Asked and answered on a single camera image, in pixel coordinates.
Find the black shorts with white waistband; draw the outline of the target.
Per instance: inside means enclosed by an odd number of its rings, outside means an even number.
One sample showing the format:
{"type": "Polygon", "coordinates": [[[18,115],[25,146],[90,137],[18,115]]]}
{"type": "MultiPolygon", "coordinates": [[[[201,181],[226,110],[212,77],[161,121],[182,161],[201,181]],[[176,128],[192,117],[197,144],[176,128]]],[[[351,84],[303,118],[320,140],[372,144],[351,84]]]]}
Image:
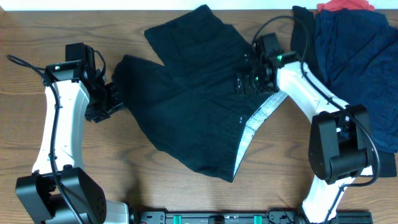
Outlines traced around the black shorts with white waistband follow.
{"type": "Polygon", "coordinates": [[[125,55],[113,82],[156,149],[194,172],[232,182],[256,131],[286,94],[237,93],[250,45],[211,9],[144,33],[160,63],[125,55]]]}

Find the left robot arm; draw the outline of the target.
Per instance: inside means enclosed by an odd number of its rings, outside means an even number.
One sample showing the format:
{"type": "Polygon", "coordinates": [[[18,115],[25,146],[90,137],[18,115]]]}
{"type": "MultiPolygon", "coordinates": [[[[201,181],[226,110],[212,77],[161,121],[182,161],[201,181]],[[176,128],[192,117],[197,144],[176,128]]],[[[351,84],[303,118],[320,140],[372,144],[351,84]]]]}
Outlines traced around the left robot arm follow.
{"type": "Polygon", "coordinates": [[[31,175],[16,194],[34,223],[129,223],[126,203],[107,200],[85,172],[83,130],[89,88],[103,84],[87,60],[49,65],[41,74],[47,110],[44,134],[31,175]]]}

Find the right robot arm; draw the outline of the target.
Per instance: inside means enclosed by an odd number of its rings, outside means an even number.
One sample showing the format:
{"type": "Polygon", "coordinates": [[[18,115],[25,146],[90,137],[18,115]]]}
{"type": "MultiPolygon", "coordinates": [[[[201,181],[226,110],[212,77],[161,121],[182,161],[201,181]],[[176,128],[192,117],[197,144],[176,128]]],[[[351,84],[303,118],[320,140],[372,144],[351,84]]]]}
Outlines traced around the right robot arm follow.
{"type": "Polygon", "coordinates": [[[291,223],[353,223],[360,214],[336,211],[345,190],[369,186],[379,178],[379,154],[369,115],[328,90],[295,52],[245,55],[249,70],[238,74],[238,93],[266,93],[268,99],[248,119],[238,147],[241,162],[255,132],[287,96],[311,123],[308,160],[315,174],[307,197],[291,223]]]}

